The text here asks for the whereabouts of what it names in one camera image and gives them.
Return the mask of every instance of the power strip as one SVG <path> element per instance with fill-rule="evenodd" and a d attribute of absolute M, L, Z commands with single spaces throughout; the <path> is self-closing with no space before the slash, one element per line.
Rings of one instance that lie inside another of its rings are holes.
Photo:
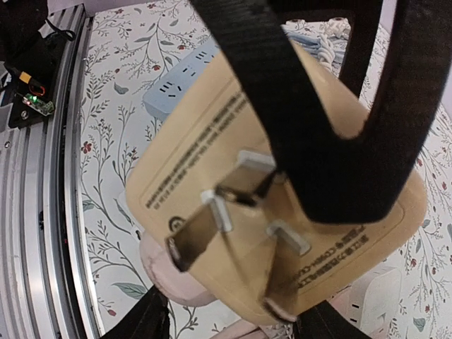
<path fill-rule="evenodd" d="M 210 38 L 173 67 L 143 96 L 148 113 L 164 122 L 219 51 Z"/>

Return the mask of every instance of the red flower print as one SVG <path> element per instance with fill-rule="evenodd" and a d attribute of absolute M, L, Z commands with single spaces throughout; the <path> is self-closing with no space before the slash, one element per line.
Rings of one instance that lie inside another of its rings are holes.
<path fill-rule="evenodd" d="M 88 152 L 90 152 L 90 151 L 91 151 L 91 146 L 92 146 L 91 143 L 85 141 L 85 142 L 83 143 L 82 152 L 85 153 L 85 154 L 88 153 Z"/>

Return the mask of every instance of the table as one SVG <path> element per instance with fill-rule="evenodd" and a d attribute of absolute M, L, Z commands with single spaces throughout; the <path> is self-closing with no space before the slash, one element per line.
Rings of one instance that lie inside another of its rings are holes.
<path fill-rule="evenodd" d="M 289 22 L 316 37 L 325 23 Z M 126 179 L 162 123 L 143 94 L 209 38 L 187 0 L 166 0 L 96 15 L 81 105 L 81 194 L 95 310 L 102 331 L 114 326 L 151 286 L 138 253 L 141 226 L 120 203 Z M 371 107 L 388 48 L 379 28 L 362 103 Z M 333 65 L 337 75 L 340 65 Z M 452 293 L 452 128 L 443 107 L 417 160 L 429 205 L 423 226 L 387 259 L 403 273 L 389 338 L 450 338 Z M 173 339 L 208 339 L 238 316 L 221 302 L 202 308 L 171 303 Z"/>

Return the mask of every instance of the floral pattern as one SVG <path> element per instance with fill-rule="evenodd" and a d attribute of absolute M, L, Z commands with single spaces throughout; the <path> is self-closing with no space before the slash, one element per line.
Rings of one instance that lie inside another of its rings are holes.
<path fill-rule="evenodd" d="M 326 23 L 295 20 L 286 28 L 317 37 Z M 83 224 L 106 331 L 151 283 L 138 253 L 141 226 L 121 203 L 127 177 L 162 122 L 150 116 L 143 94 L 210 33 L 187 0 L 165 0 L 96 15 L 85 65 L 81 105 Z M 371 107 L 388 33 L 380 28 L 361 101 Z M 338 75 L 340 64 L 333 63 Z M 452 337 L 452 128 L 442 107 L 417 160 L 429 205 L 419 232 L 387 264 L 402 270 L 403 292 L 389 338 Z M 239 317 L 221 302 L 201 308 L 169 306 L 171 338 L 208 339 Z"/>

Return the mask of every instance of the leaf print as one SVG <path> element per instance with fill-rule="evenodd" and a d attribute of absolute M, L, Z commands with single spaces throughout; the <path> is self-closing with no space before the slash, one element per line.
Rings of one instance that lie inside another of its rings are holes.
<path fill-rule="evenodd" d="M 94 208 L 94 203 L 91 200 L 84 200 L 83 204 L 83 212 L 87 210 L 92 210 Z"/>
<path fill-rule="evenodd" d="M 121 87 L 117 83 L 114 83 L 114 90 L 120 95 L 126 94 L 129 91 L 127 87 Z"/>
<path fill-rule="evenodd" d="M 428 225 L 430 225 L 430 220 L 426 219 L 424 220 L 424 223 L 422 223 L 422 228 L 426 228 Z"/>
<path fill-rule="evenodd" d="M 449 233 L 449 236 L 451 237 L 452 241 L 452 224 L 447 225 L 447 232 Z"/>
<path fill-rule="evenodd" d="M 419 250 L 421 249 L 421 245 L 422 245 L 421 239 L 418 239 L 416 244 L 416 253 L 419 252 Z"/>
<path fill-rule="evenodd" d="M 168 64 L 170 64 L 172 66 L 172 60 L 169 56 L 166 56 L 165 60 L 168 61 Z"/>
<path fill-rule="evenodd" d="M 149 41 L 151 39 L 151 37 L 141 37 L 137 40 L 135 40 L 135 42 L 145 42 L 145 41 Z"/>
<path fill-rule="evenodd" d="M 127 213 L 124 211 L 124 209 L 121 207 L 121 205 L 119 205 L 118 199 L 114 199 L 114 201 L 116 202 L 116 207 L 118 208 L 118 211 L 126 218 L 126 220 L 127 220 L 130 224 L 132 224 L 131 218 L 127 215 Z"/>
<path fill-rule="evenodd" d="M 414 323 L 414 325 L 417 327 L 417 329 L 419 330 L 419 332 L 422 332 L 424 330 L 425 327 L 425 318 L 413 318 L 412 322 Z"/>
<path fill-rule="evenodd" d="M 135 300 L 141 299 L 148 289 L 144 286 L 132 284 L 131 282 L 116 282 L 113 286 L 118 287 L 125 295 Z"/>

